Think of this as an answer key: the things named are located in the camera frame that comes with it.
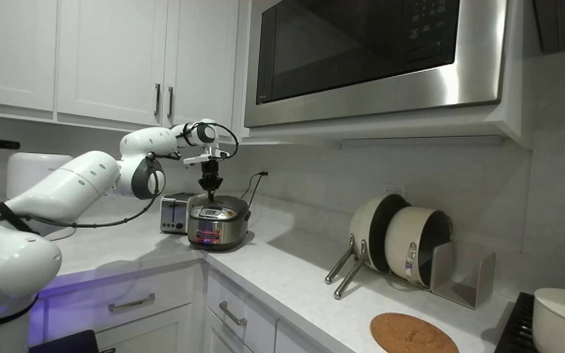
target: robotic arm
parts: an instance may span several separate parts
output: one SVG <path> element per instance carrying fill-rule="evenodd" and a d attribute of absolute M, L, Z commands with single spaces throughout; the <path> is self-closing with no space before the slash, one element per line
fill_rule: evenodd
<path fill-rule="evenodd" d="M 87 150 L 27 192 L 0 203 L 0 317 L 30 303 L 60 266 L 60 250 L 42 235 L 70 225 L 105 190 L 134 197 L 154 197 L 164 186 L 158 156 L 180 158 L 180 148 L 201 146 L 201 154 L 180 158 L 183 164 L 199 164 L 199 186 L 213 197 L 221 178 L 217 160 L 234 154 L 217 145 L 217 129 L 211 121 L 166 127 L 144 127 L 127 133 L 119 143 L 121 158 Z"/>

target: microwave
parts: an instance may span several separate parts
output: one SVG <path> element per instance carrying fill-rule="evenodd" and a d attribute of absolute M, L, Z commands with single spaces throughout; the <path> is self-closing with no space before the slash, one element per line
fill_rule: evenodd
<path fill-rule="evenodd" d="M 252 0 L 246 127 L 499 97 L 507 0 Z"/>

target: white countertop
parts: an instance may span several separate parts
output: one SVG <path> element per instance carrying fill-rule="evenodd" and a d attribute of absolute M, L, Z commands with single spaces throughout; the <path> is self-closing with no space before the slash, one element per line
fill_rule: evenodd
<path fill-rule="evenodd" d="M 78 229 L 56 241 L 62 268 L 46 288 L 205 258 L 289 323 L 311 329 L 311 337 L 329 347 L 340 347 L 335 350 L 382 350 L 370 337 L 368 323 L 384 311 L 409 313 L 437 325 L 460 353 L 493 350 L 505 301 L 488 299 L 468 309 L 425 290 L 397 290 L 370 268 L 362 268 L 344 296 L 333 299 L 340 276 L 333 284 L 325 284 L 323 276 L 340 256 L 340 243 L 297 233 L 266 205 L 252 211 L 250 231 L 254 237 L 234 250 L 201 252 L 189 248 L 185 237 L 160 233 L 156 215 L 109 229 Z"/>

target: round wooden board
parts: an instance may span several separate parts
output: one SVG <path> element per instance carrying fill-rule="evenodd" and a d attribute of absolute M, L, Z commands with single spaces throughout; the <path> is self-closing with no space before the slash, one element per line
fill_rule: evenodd
<path fill-rule="evenodd" d="M 376 315 L 370 331 L 386 353 L 458 353 L 454 341 L 440 329 L 403 313 Z"/>

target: white cabinet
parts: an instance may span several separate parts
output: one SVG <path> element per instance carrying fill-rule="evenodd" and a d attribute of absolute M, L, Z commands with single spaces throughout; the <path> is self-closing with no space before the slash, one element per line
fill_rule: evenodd
<path fill-rule="evenodd" d="M 244 0 L 168 1 L 164 84 L 174 95 L 174 123 L 211 117 L 229 125 L 240 1 Z"/>
<path fill-rule="evenodd" d="M 205 327 L 203 347 L 221 345 L 221 341 L 234 337 L 248 350 L 272 350 L 276 315 L 248 292 L 217 272 L 207 272 L 205 303 L 209 309 L 207 319 L 215 321 L 211 317 L 217 317 L 221 325 Z"/>
<path fill-rule="evenodd" d="M 181 264 L 40 292 L 30 311 L 30 345 L 93 329 L 101 348 L 178 353 L 191 341 L 195 266 Z"/>
<path fill-rule="evenodd" d="M 56 111 L 156 125 L 166 0 L 62 0 Z"/>
<path fill-rule="evenodd" d="M 1 105 L 52 109 L 54 25 L 52 0 L 0 0 Z"/>
<path fill-rule="evenodd" d="M 211 309 L 205 309 L 203 353 L 250 353 L 250 350 Z"/>
<path fill-rule="evenodd" d="M 187 353 L 187 305 L 174 307 L 113 329 L 97 331 L 101 353 Z"/>
<path fill-rule="evenodd" d="M 278 319 L 274 353 L 327 353 L 327 348 L 284 319 Z"/>
<path fill-rule="evenodd" d="M 62 0 L 58 119 L 229 125 L 240 0 Z"/>

